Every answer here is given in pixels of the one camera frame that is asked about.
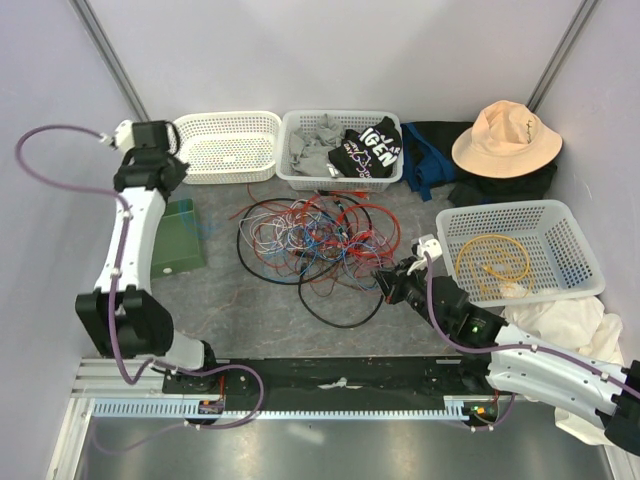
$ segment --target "white towel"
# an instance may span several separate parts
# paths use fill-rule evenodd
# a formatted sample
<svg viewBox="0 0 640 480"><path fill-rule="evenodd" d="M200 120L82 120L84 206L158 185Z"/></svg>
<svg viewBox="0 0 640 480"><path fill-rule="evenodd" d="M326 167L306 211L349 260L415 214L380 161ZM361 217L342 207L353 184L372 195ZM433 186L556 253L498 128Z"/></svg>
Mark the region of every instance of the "white towel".
<svg viewBox="0 0 640 480"><path fill-rule="evenodd" d="M618 345L622 321L616 314L604 313L604 305L596 297L508 306L503 316L509 323L559 347L624 364ZM555 419L558 428L584 443L612 445L603 430L566 410L556 408Z"/></svg>

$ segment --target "laundry basket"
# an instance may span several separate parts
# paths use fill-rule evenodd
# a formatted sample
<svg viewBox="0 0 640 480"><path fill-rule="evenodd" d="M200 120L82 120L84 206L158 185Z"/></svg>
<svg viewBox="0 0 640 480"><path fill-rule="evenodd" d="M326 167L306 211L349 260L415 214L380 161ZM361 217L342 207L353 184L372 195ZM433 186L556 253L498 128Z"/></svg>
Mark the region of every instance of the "laundry basket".
<svg viewBox="0 0 640 480"><path fill-rule="evenodd" d="M384 117L389 117L395 123L398 133L402 135L400 120L393 113L357 110L294 110L288 112L282 119L282 127L274 155L278 177L289 182L294 190L343 190L350 192L382 192L390 184L400 180L403 165L402 152L393 163L393 171L389 178L330 178L297 175L291 165L293 157L289 153L291 133L298 128L302 128L305 133L314 132L318 120L325 114L339 120L345 128L351 128L358 132L380 123Z"/></svg>
<svg viewBox="0 0 640 480"><path fill-rule="evenodd" d="M440 212L436 225L447 271L469 293L470 301L480 307L586 297L604 290L604 278L589 243L562 202L536 200L453 208ZM526 249L530 283L522 284L522 295L513 295L513 290L495 294L499 288L487 294L482 286L495 286L500 280L476 268L473 257L460 262L456 275L461 249L473 238L486 234L513 238ZM500 249L512 255L519 250L515 243L508 242Z"/></svg>
<svg viewBox="0 0 640 480"><path fill-rule="evenodd" d="M280 117L271 112L198 113L178 118L182 146L178 159L189 163L185 183L249 183L275 173L273 148Z"/></svg>

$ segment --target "black t-shirt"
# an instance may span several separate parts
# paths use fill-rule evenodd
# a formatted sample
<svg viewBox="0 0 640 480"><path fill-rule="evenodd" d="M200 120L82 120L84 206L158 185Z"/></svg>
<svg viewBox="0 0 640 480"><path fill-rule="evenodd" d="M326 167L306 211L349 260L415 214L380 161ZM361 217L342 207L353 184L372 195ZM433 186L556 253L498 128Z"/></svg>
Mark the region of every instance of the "black t-shirt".
<svg viewBox="0 0 640 480"><path fill-rule="evenodd" d="M329 152L329 161L345 177L387 178L402 150L400 133L389 117L361 134L347 130L342 145Z"/></svg>

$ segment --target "tangled wires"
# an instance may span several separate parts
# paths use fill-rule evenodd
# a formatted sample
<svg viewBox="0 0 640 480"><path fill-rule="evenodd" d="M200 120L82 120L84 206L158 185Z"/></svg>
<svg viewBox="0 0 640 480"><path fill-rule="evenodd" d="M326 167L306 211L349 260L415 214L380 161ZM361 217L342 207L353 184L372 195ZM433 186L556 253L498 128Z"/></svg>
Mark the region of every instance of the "tangled wires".
<svg viewBox="0 0 640 480"><path fill-rule="evenodd" d="M336 285L378 295L371 271L393 264L400 238L397 218L379 205L360 204L341 194L309 200L273 198L247 209L238 226L237 252L252 275L276 285L297 286L302 305L319 321L355 328L373 318L384 301L382 295L363 320L344 325L316 313L304 299L304 286L325 298ZM247 247L251 260L242 253ZM318 284L323 284L323 292Z"/></svg>

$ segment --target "cable clip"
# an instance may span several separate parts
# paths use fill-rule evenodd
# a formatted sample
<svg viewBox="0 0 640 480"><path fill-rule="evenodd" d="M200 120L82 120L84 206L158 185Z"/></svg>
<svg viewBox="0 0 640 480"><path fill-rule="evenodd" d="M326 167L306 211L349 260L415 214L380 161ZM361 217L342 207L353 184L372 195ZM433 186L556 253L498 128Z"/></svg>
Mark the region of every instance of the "cable clip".
<svg viewBox="0 0 640 480"><path fill-rule="evenodd" d="M111 148L116 148L116 141L111 135L107 135L106 133L100 134L100 140L98 140L102 145L107 145Z"/></svg>

